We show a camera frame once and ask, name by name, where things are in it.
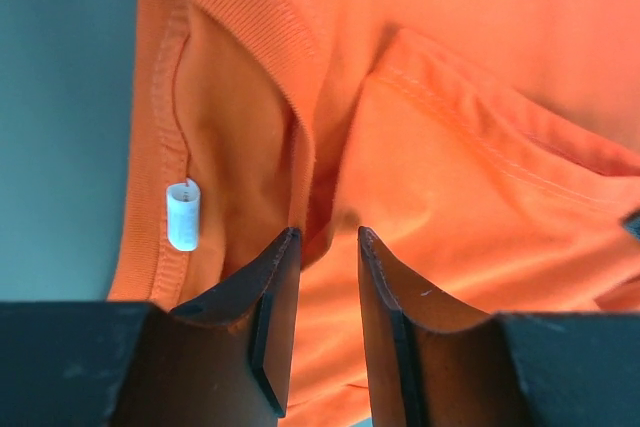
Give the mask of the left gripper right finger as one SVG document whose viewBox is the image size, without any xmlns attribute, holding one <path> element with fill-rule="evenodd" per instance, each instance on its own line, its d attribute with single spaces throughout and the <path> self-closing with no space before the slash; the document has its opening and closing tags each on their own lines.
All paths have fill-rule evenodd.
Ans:
<svg viewBox="0 0 640 427">
<path fill-rule="evenodd" d="M 358 245 L 374 425 L 494 425 L 490 316 L 402 263 L 372 229 L 359 229 Z"/>
</svg>

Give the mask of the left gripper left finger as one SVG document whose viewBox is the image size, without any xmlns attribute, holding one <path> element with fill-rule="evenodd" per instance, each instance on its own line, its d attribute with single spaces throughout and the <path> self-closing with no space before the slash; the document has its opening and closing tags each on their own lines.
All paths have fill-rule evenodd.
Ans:
<svg viewBox="0 0 640 427">
<path fill-rule="evenodd" d="M 282 418 L 290 386 L 301 234 L 283 230 L 253 261 L 171 310 L 194 334 L 182 374 L 189 418 Z"/>
</svg>

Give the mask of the orange t shirt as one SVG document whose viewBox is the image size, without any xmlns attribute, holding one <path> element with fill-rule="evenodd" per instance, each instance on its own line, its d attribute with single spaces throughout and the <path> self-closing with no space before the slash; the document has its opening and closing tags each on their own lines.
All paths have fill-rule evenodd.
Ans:
<svg viewBox="0 0 640 427">
<path fill-rule="evenodd" d="M 109 296 L 303 237 L 288 426 L 370 411 L 356 236 L 485 312 L 635 311 L 639 0 L 138 0 Z"/>
</svg>

